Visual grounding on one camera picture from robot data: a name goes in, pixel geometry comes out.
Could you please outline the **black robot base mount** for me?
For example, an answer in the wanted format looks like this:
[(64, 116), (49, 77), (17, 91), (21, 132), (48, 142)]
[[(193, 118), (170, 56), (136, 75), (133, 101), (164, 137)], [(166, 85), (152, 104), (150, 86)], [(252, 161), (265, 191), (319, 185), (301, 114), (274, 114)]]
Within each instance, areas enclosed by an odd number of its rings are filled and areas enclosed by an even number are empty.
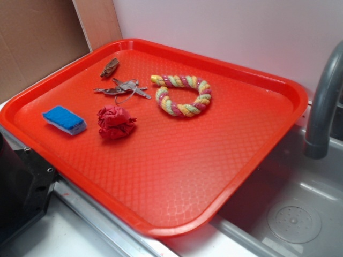
[(14, 150), (1, 135), (1, 246), (46, 214), (55, 173), (36, 151)]

